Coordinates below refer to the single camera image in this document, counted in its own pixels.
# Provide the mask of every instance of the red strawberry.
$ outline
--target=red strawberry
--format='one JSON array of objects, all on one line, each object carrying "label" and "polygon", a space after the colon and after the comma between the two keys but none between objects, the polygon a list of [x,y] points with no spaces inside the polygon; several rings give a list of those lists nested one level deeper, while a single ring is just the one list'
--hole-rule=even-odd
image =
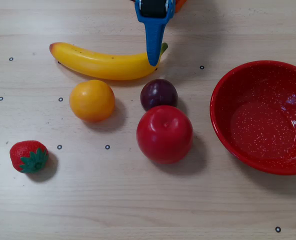
[{"label": "red strawberry", "polygon": [[17,142],[10,149],[10,159],[14,169],[23,174],[41,170],[48,157],[47,148],[38,141]]}]

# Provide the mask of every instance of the strawberry leaves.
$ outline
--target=strawberry leaves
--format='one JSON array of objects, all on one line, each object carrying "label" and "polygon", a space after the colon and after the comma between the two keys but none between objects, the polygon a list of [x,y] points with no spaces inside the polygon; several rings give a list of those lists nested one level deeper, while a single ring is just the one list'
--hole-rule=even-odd
[{"label": "strawberry leaves", "polygon": [[30,152],[30,157],[21,157],[21,161],[24,163],[20,165],[22,170],[20,171],[23,174],[36,173],[46,165],[46,162],[49,158],[47,150],[42,151],[41,148],[38,148],[36,153]]}]

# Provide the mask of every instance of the red bowl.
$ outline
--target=red bowl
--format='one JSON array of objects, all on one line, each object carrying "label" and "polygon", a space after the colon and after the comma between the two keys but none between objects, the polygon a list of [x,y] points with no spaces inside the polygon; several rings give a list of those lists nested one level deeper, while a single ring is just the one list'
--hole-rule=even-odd
[{"label": "red bowl", "polygon": [[210,101],[222,144],[263,172],[296,175],[296,66],[254,61],[228,72]]}]

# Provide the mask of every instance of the banana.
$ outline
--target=banana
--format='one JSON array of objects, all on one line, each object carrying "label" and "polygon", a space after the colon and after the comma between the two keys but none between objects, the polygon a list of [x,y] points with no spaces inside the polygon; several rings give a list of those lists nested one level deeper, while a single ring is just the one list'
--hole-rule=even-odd
[{"label": "banana", "polygon": [[[162,54],[168,44],[163,43]],[[135,55],[110,55],[89,51],[69,43],[55,42],[49,46],[53,57],[78,73],[106,80],[134,80],[154,72],[157,66],[151,66],[147,53]]]}]

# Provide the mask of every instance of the plum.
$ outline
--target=plum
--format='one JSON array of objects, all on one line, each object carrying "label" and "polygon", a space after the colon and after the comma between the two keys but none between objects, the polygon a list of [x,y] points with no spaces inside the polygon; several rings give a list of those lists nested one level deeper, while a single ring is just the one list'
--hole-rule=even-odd
[{"label": "plum", "polygon": [[159,78],[148,82],[143,87],[140,101],[146,111],[160,105],[177,107],[178,94],[171,82]]}]

